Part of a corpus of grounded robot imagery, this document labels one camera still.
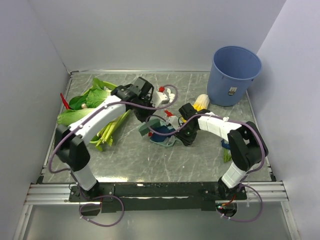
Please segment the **teal hand brush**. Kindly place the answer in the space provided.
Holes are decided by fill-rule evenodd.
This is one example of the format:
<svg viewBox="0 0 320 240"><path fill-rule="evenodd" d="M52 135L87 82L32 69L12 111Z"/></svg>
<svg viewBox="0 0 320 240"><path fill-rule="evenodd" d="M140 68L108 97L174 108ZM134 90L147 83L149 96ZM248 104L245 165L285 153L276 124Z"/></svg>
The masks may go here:
<svg viewBox="0 0 320 240"><path fill-rule="evenodd" d="M138 128L138 132L143 137L147 135L151 129L155 130L156 128L161 127L165 122L165 120L160 118L152 118L147 123L142 123Z"/></svg>

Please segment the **teal dustpan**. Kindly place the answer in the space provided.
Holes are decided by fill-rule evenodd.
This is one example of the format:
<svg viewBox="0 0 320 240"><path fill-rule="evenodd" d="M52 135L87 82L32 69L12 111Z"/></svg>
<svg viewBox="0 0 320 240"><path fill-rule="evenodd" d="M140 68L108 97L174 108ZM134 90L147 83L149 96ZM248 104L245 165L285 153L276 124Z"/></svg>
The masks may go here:
<svg viewBox="0 0 320 240"><path fill-rule="evenodd" d="M174 135L164 136L155 133L149 139L151 142L163 147L172 147L177 141L177 138Z"/></svg>

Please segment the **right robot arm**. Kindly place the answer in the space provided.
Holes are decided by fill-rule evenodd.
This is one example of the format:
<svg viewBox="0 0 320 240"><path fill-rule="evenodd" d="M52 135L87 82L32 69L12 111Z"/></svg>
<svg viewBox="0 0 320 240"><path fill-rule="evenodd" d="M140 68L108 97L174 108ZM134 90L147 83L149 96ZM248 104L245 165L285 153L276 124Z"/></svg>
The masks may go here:
<svg viewBox="0 0 320 240"><path fill-rule="evenodd" d="M252 121L232 121L219 117L207 109L197 111L190 103L179 109L186 122L174 134L183 145L190 146L199 130L221 138L230 151L232 163L218 180L218 193L223 199L230 199L246 177L264 165L269 150Z"/></svg>

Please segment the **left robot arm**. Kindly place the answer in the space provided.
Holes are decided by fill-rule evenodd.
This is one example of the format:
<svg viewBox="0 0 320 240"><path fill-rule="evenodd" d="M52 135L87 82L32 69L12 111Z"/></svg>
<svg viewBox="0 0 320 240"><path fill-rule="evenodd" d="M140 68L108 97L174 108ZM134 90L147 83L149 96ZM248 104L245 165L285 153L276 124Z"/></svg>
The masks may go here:
<svg viewBox="0 0 320 240"><path fill-rule="evenodd" d="M98 180L89 167L90 154L87 149L96 134L130 109L139 121L144 122L156 107L167 101L163 92L155 90L151 83L139 77L133 84L116 87L98 107L75 123L58 125L54 154L75 176L82 197L93 201L99 195Z"/></svg>

